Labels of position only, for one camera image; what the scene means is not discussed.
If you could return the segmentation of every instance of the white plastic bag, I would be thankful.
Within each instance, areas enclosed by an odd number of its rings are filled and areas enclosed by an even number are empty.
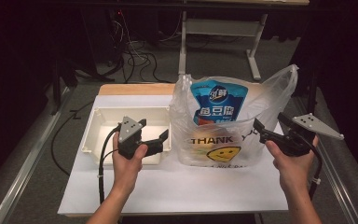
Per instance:
[[[181,75],[170,103],[171,137],[182,164],[219,168],[238,168],[259,161],[263,144],[253,128],[255,118],[268,130],[274,130],[277,117],[286,107],[296,88],[297,67],[290,65],[262,84],[232,77],[204,77],[196,80]],[[241,103],[236,121],[195,123],[200,104],[190,87],[192,84],[214,80],[244,86],[247,94]]]

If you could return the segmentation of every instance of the plastic bag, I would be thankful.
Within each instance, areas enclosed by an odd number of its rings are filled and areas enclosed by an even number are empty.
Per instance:
[[[290,65],[262,84],[232,77],[204,77],[196,80],[191,78],[191,75],[179,76],[169,112],[172,125],[171,138],[175,143],[179,161],[185,165],[219,168],[239,168],[257,163],[264,145],[259,143],[260,136],[253,128],[254,120],[257,118],[266,129],[274,130],[278,123],[278,114],[286,107],[296,88],[296,70],[295,65]],[[206,103],[209,107],[202,108],[198,94],[205,95],[205,93],[193,94],[195,86],[206,88],[213,84],[220,87],[208,87],[211,89],[211,98],[216,98],[219,91],[225,96],[229,94],[229,90],[238,93],[238,89],[228,87],[231,84],[244,87],[240,90],[241,95],[231,93],[235,95],[234,97],[243,96],[241,110],[236,118],[223,116],[232,121],[222,119],[199,121],[199,114],[203,115],[200,118],[207,119],[208,115],[213,114],[212,110],[225,111],[225,107],[220,105],[220,102],[212,105]],[[232,108],[227,110],[230,111],[227,113],[231,115],[236,112],[232,110]]]

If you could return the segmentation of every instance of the gray floor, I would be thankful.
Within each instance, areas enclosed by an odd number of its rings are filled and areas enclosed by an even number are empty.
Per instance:
[[[244,60],[244,50],[246,46],[250,46],[250,40],[245,38],[231,42],[232,37],[214,38],[215,40],[210,41],[205,47],[203,47],[205,40],[190,39],[189,46],[192,48],[188,48],[187,52],[187,72],[192,74],[194,78],[225,76],[252,81],[249,65]],[[296,49],[296,44],[297,41],[280,43],[277,39],[260,42],[255,57],[262,80],[266,80],[288,65]],[[133,47],[136,49],[136,53],[134,53],[136,63],[145,61],[136,54],[142,56],[143,52],[152,52],[158,62],[156,77],[175,82],[179,61],[177,42],[164,42],[158,48],[147,45],[142,47],[142,45],[142,43],[133,43]],[[143,69],[142,76],[140,76],[142,66],[137,66],[130,83],[145,80],[156,81],[151,75],[153,67],[152,64]],[[99,64],[101,72],[107,69],[109,68],[104,64]],[[126,64],[126,76],[130,72],[131,66]],[[124,81],[121,71],[112,75],[112,77],[117,80],[117,83]],[[32,177],[26,182],[23,192],[20,192],[21,197],[11,210],[11,216],[7,223],[85,223],[86,217],[69,218],[57,215],[68,176],[55,166],[50,155],[50,143],[52,135],[72,115],[69,111],[78,109],[92,101],[98,94],[101,85],[103,83],[98,81],[79,79],[78,87],[71,90],[72,95],[67,104],[64,105],[52,134],[48,137],[46,144],[43,145],[40,160],[34,168]],[[329,114],[323,94],[320,91],[318,91],[317,99],[316,116],[336,128],[337,125]],[[289,102],[285,111],[290,115],[302,114],[304,102],[305,99],[303,98],[294,98]],[[0,204],[7,195],[7,191],[29,155],[31,148],[37,144],[38,139],[40,139],[39,136],[46,130],[48,121],[51,119],[52,108],[50,101],[45,112],[40,115],[2,167],[0,171]],[[81,119],[69,120],[54,142],[56,158],[67,171],[70,171],[73,165],[89,113],[90,106],[77,114]],[[324,159],[328,162],[325,163],[321,176],[323,182],[314,196],[315,207],[324,223],[358,223],[358,165],[351,156],[345,142],[322,137],[321,147],[323,151],[326,151]],[[256,214],[255,219],[257,223],[288,223],[286,212]]]

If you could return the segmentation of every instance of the smiley face print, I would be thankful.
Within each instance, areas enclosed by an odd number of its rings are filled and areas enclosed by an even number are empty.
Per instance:
[[[212,150],[206,156],[213,161],[231,161],[241,150],[241,147],[221,147]]]

